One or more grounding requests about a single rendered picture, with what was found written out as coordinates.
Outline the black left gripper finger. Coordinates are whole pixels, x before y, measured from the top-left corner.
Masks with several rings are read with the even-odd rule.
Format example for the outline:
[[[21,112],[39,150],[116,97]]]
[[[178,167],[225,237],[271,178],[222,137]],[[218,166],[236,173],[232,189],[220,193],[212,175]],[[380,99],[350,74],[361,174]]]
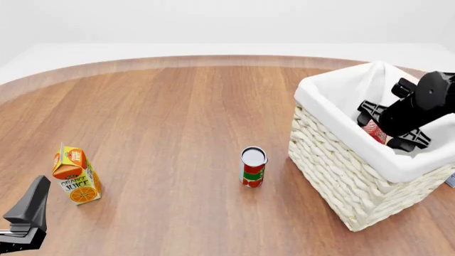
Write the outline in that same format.
[[[49,189],[49,179],[44,175],[38,175],[24,196],[3,215],[3,218],[12,225],[29,225],[31,228],[46,232],[46,203]]]

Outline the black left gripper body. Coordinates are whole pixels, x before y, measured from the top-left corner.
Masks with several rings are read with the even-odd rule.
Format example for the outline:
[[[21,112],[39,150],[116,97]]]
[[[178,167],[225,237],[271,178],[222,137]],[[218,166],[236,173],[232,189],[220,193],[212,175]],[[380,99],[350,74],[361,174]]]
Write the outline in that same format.
[[[40,249],[46,232],[29,225],[12,225],[0,230],[0,251],[27,251]]]

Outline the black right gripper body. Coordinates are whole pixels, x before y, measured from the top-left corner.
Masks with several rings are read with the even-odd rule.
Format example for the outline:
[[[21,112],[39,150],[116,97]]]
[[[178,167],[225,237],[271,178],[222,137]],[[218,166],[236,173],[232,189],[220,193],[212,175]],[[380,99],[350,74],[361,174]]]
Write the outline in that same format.
[[[368,102],[367,100],[364,100],[358,107],[358,111],[360,113],[361,112],[368,113],[372,117],[372,120],[378,126],[380,115],[386,109],[387,109],[386,106],[374,104]],[[411,132],[392,138],[403,138],[405,140],[409,140],[414,143],[414,148],[417,147],[419,149],[426,149],[431,143],[431,139],[426,134],[424,134],[420,129],[413,129]]]

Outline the red and white milk carton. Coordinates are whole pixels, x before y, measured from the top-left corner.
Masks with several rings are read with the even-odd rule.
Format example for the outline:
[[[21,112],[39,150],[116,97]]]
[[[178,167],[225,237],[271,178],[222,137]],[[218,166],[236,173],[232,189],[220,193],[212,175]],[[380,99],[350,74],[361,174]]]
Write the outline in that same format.
[[[372,119],[362,129],[380,144],[386,145],[392,139]]]

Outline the white cloth basket liner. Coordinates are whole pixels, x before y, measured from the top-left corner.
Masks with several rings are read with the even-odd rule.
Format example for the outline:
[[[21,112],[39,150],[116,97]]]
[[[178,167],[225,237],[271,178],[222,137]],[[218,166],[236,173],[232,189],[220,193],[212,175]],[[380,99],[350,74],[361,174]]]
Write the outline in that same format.
[[[455,164],[455,114],[437,119],[421,130],[431,139],[426,149],[410,153],[380,144],[357,125],[358,106],[368,100],[390,106],[391,93],[400,78],[418,78],[393,65],[376,61],[304,78],[296,101],[334,136],[392,183],[412,181],[447,164]]]

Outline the white wicker basket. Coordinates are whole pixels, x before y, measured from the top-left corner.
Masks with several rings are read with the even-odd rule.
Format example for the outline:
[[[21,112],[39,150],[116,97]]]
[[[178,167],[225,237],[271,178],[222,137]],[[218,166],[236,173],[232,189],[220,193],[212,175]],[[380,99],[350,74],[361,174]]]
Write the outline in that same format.
[[[412,181],[387,181],[297,101],[289,157],[353,232],[420,202],[455,173],[447,164]]]

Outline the orange juice carton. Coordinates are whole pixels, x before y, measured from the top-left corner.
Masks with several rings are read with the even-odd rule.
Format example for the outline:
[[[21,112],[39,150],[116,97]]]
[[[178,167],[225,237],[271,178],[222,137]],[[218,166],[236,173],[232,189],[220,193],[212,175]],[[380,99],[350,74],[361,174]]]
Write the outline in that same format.
[[[61,143],[54,156],[52,176],[77,206],[102,197],[99,176],[82,149]]]

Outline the red and green tin can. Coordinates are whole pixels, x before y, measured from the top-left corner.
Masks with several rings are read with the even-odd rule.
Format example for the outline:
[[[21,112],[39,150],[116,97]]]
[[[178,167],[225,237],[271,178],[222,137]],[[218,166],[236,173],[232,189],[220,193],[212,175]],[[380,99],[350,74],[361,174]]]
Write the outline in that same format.
[[[265,151],[258,146],[248,146],[243,149],[240,159],[240,182],[248,188],[262,185],[265,166],[268,162]]]

